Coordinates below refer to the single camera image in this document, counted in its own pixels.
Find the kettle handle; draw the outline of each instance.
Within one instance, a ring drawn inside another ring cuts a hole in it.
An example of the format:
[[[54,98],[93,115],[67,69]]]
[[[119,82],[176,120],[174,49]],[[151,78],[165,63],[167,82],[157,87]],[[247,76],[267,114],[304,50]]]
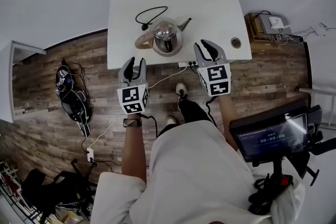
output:
[[[137,49],[152,49],[154,43],[154,33],[153,31],[148,31],[147,33],[140,36],[134,43]]]

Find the floor plank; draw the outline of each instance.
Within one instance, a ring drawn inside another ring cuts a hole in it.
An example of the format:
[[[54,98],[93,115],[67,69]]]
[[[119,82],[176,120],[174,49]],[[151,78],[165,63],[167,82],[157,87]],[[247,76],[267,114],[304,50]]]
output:
[[[303,45],[274,46],[254,44],[251,46],[251,61],[235,61],[231,64],[232,98],[241,116],[247,116],[274,108],[308,94],[295,92],[296,86],[308,86],[306,54]],[[13,97],[16,109],[26,107],[30,111],[49,108],[51,112],[35,118],[27,118],[9,124],[0,121],[0,144],[17,163],[19,175],[25,178],[31,169],[39,168],[51,180],[60,171],[72,171],[70,162],[77,158],[79,167],[85,172],[89,164],[81,149],[83,137],[74,121],[63,111],[55,94],[55,74],[62,58],[79,62],[86,72],[86,84],[93,107],[90,122],[91,135],[84,142],[88,147],[104,132],[120,112],[117,96],[118,70],[107,70],[107,34],[101,33],[80,38],[48,50],[47,55],[34,55],[24,61],[24,65],[13,68]],[[79,72],[71,65],[73,72]],[[148,67],[148,82],[153,85],[166,76],[181,69],[176,64]],[[190,69],[173,76],[150,91],[150,103],[146,114],[153,115],[159,131],[165,126],[167,116],[174,116],[183,123],[176,105],[175,85],[183,81],[189,89],[190,100],[206,109],[209,99],[198,76]],[[220,122],[220,112],[216,103],[211,104],[212,115]],[[95,157],[114,160],[120,164],[124,141],[121,115],[113,127],[93,146]],[[144,120],[144,144],[149,163],[155,128],[152,120]],[[119,173],[120,167],[111,164]],[[97,181],[99,174],[108,167],[98,164],[91,179]]]

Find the display screen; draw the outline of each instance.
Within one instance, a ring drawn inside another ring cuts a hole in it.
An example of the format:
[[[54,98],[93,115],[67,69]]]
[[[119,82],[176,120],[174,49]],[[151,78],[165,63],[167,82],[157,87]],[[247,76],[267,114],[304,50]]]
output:
[[[237,135],[247,158],[303,147],[306,136],[306,114],[286,116],[280,124]]]

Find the electric kettle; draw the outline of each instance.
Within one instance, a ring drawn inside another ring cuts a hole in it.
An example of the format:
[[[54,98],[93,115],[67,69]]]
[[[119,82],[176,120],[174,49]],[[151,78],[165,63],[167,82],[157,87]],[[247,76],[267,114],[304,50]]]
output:
[[[181,25],[166,17],[159,17],[153,21],[148,32],[135,41],[138,49],[153,49],[161,56],[172,56],[179,52],[183,44],[182,31],[192,20],[189,18]]]

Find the shoe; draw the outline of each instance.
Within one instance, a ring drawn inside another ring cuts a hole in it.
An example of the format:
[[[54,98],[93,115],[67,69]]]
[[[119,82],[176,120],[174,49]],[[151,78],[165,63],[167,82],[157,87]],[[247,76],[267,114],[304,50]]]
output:
[[[183,82],[179,82],[176,85],[176,94],[178,96],[177,107],[178,107],[179,110],[181,110],[180,106],[179,106],[179,102],[180,102],[180,100],[186,100],[187,99],[187,96],[188,96],[187,93],[188,93],[188,91],[187,91],[186,85]]]
[[[174,117],[168,117],[166,119],[166,125],[169,125],[169,124],[177,124],[177,121]]]

